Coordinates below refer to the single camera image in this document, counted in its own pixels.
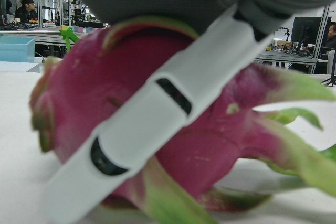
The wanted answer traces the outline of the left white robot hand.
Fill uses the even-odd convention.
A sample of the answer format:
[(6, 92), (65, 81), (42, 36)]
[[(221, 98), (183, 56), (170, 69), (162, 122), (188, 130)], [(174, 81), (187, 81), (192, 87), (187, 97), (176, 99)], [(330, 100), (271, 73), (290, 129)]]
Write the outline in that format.
[(201, 36), (155, 70), (115, 115), (95, 127), (50, 180), (43, 209), (52, 223), (83, 218), (208, 108), (286, 19), (334, 0), (83, 1), (109, 23), (163, 14), (185, 20)]

